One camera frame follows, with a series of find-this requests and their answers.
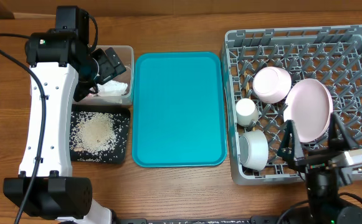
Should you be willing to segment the white paper cup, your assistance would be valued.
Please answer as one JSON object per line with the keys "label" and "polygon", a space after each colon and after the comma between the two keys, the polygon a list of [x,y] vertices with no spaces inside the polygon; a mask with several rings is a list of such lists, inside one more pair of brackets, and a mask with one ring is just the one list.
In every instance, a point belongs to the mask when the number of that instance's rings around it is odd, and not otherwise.
{"label": "white paper cup", "polygon": [[258,109],[249,98],[243,98],[236,103],[236,116],[237,124],[245,127],[259,119]]}

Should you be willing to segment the white napkin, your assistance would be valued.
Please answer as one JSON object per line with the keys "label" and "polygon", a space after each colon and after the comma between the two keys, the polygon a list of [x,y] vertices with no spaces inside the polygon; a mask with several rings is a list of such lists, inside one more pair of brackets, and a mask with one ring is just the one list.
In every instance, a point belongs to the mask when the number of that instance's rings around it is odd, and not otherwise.
{"label": "white napkin", "polygon": [[128,88],[127,83],[110,80],[104,85],[98,85],[98,96],[122,96]]}

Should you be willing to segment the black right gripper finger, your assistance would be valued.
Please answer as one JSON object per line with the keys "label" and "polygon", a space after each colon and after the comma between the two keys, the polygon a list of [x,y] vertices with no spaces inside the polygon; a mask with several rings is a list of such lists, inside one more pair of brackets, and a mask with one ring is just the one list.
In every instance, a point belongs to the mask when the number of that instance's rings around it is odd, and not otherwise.
{"label": "black right gripper finger", "polygon": [[287,120],[285,122],[285,133],[280,143],[277,155],[285,162],[299,161],[305,158],[302,145],[300,143],[295,122]]}
{"label": "black right gripper finger", "polygon": [[328,128],[328,147],[332,151],[350,151],[358,149],[358,143],[336,113],[330,115]]}

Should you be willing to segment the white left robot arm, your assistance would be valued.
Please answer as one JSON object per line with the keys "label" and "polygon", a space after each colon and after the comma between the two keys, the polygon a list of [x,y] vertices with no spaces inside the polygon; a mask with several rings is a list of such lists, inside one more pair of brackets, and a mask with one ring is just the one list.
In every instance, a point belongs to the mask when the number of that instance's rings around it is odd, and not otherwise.
{"label": "white left robot arm", "polygon": [[116,213],[92,196],[86,177],[74,177],[69,135],[72,103],[124,73],[113,49],[89,39],[95,19],[77,6],[59,6],[55,26],[26,38],[31,76],[27,144],[17,177],[4,179],[4,195],[19,214],[62,223],[116,223]]}

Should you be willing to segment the grey rice bowl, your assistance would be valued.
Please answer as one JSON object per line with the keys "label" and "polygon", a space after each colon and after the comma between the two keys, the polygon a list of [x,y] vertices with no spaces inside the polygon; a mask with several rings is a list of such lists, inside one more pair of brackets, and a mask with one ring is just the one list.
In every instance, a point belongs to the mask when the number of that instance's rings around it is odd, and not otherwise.
{"label": "grey rice bowl", "polygon": [[262,170],[267,164],[269,147],[265,134],[260,130],[249,131],[239,138],[242,166]]}

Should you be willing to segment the large pink plate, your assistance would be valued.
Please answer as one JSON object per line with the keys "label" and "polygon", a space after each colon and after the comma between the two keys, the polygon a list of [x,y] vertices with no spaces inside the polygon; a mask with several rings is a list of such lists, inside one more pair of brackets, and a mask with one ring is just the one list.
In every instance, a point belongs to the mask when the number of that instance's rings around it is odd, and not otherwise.
{"label": "large pink plate", "polygon": [[283,120],[295,123],[300,142],[312,142],[328,129],[333,102],[326,86],[318,80],[308,78],[297,82],[285,103]]}

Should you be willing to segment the grey dishwasher rack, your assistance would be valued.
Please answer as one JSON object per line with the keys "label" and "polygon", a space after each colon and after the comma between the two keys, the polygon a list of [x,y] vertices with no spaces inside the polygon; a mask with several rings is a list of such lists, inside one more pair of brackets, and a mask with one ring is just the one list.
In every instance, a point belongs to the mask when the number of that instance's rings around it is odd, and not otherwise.
{"label": "grey dishwasher rack", "polygon": [[[239,185],[299,182],[302,175],[289,169],[277,155],[284,134],[284,102],[267,104],[253,91],[254,75],[265,67],[288,71],[292,82],[313,78],[324,84],[334,112],[362,147],[362,25],[230,30],[221,49],[222,81],[227,105],[227,138],[231,177]],[[250,75],[250,99],[259,119],[237,124],[236,103],[245,97],[245,74]],[[242,166],[239,137],[261,130],[269,144],[267,165],[261,171]],[[362,180],[362,166],[352,172]]]}

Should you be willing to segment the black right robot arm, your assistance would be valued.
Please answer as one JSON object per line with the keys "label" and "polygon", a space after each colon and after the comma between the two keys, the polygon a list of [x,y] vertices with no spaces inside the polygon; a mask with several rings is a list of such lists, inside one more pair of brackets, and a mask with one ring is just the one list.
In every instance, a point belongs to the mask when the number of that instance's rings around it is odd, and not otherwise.
{"label": "black right robot arm", "polygon": [[303,152],[295,122],[285,122],[277,150],[288,167],[305,176],[308,199],[285,210],[277,223],[362,223],[362,198],[339,188],[352,184],[352,169],[362,166],[362,148],[332,113],[328,147]]}

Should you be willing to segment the small pink bowl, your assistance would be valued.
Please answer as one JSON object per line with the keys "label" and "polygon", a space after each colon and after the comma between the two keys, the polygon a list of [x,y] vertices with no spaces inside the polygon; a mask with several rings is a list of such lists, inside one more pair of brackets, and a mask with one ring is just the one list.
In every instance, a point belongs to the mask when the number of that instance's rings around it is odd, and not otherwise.
{"label": "small pink bowl", "polygon": [[264,103],[278,103],[289,93],[292,79],[288,71],[278,67],[265,67],[253,79],[253,91]]}

